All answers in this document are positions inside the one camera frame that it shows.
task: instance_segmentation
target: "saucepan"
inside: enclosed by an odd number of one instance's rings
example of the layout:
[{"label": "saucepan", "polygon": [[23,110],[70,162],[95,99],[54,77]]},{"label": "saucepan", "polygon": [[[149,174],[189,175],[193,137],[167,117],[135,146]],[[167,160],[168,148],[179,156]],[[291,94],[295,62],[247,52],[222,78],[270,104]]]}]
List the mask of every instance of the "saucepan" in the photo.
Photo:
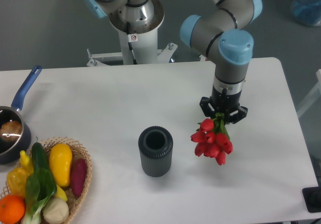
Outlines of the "saucepan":
[{"label": "saucepan", "polygon": [[11,107],[0,106],[0,164],[17,160],[21,150],[27,150],[31,143],[31,132],[23,120],[22,110],[25,96],[40,74],[42,67],[37,65],[27,76],[16,93]]}]

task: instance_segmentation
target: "white table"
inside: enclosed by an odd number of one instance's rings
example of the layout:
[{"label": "white table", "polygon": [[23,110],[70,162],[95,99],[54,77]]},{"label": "white table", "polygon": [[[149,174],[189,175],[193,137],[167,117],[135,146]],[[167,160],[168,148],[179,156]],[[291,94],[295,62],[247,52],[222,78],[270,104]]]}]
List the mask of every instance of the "white table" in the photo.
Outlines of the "white table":
[{"label": "white table", "polygon": [[[317,186],[280,62],[253,59],[241,104],[248,116],[228,131],[225,166],[196,157],[190,135],[205,117],[211,62],[44,69],[22,115],[33,141],[79,140],[92,157],[93,180],[73,223],[262,223],[321,217],[306,210],[304,187]],[[10,105],[28,70],[0,72],[0,105]],[[163,177],[147,176],[138,137],[150,126],[173,136]],[[0,181],[14,163],[0,166]]]}]

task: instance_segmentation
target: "garlic bulb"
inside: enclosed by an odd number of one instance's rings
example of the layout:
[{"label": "garlic bulb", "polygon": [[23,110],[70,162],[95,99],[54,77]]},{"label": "garlic bulb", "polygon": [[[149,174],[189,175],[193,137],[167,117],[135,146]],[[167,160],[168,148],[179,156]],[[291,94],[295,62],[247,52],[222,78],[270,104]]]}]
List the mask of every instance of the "garlic bulb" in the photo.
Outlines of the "garlic bulb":
[{"label": "garlic bulb", "polygon": [[68,218],[69,208],[63,199],[53,197],[44,207],[43,215],[49,224],[61,224]]}]

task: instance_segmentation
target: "black vase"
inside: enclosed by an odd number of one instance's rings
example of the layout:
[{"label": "black vase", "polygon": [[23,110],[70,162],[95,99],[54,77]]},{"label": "black vase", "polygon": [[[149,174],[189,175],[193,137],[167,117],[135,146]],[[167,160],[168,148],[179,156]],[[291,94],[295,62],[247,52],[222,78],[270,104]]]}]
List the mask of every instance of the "black vase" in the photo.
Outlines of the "black vase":
[{"label": "black vase", "polygon": [[138,147],[141,166],[151,177],[165,175],[172,165],[173,138],[159,126],[145,129],[139,136]]}]

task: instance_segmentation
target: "gray floor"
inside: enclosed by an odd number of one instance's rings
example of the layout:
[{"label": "gray floor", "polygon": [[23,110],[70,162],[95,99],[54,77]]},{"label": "gray floor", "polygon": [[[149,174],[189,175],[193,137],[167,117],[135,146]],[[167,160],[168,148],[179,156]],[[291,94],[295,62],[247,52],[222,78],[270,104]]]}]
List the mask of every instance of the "gray floor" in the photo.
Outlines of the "gray floor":
[{"label": "gray floor", "polygon": [[[176,61],[197,60],[198,53],[180,40],[179,29],[186,17],[212,14],[215,5],[211,0],[160,1],[165,20],[158,31],[158,47],[174,42],[179,45]],[[290,12],[292,1],[263,0],[261,16],[245,29],[255,41],[253,57],[276,57],[282,62],[297,107],[316,84],[315,73],[321,69],[321,27],[296,22]],[[36,64],[44,68],[84,67],[86,48],[92,54],[120,52],[118,42],[109,20],[95,19],[82,0],[0,0],[1,71],[31,69]],[[273,108],[277,108],[277,99],[267,110]],[[310,155],[321,159],[321,98],[300,123]]]}]

